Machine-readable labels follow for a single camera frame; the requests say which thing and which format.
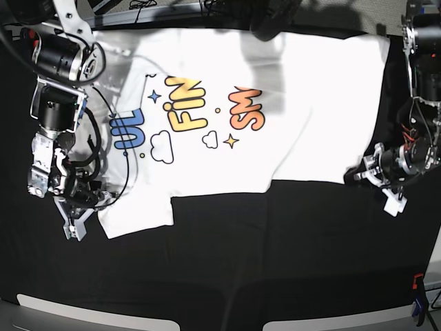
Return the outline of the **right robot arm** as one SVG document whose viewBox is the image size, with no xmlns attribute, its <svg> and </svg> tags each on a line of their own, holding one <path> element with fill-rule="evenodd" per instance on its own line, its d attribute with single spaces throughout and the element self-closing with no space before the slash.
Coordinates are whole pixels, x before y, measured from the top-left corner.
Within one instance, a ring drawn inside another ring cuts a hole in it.
<svg viewBox="0 0 441 331">
<path fill-rule="evenodd" d="M 69 237 L 110 198 L 97 181 L 101 133 L 88 109 L 86 87 L 107 61 L 75 1 L 7 1 L 11 15 L 32 40 L 21 57 L 37 76 L 30 115 L 39 122 L 32 140 L 28 192 L 53 197 Z"/>
</svg>

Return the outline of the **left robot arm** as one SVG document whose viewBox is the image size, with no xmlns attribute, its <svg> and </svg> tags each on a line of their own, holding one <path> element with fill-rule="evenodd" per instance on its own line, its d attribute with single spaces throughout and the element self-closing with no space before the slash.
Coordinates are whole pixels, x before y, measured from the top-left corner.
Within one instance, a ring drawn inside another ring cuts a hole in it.
<svg viewBox="0 0 441 331">
<path fill-rule="evenodd" d="M 440 12 L 426 14 L 408 1 L 402 16 L 409 98 L 397 113 L 400 143 L 377 142 L 347 185 L 377 187 L 402 198 L 404 187 L 440 167 Z"/>
</svg>

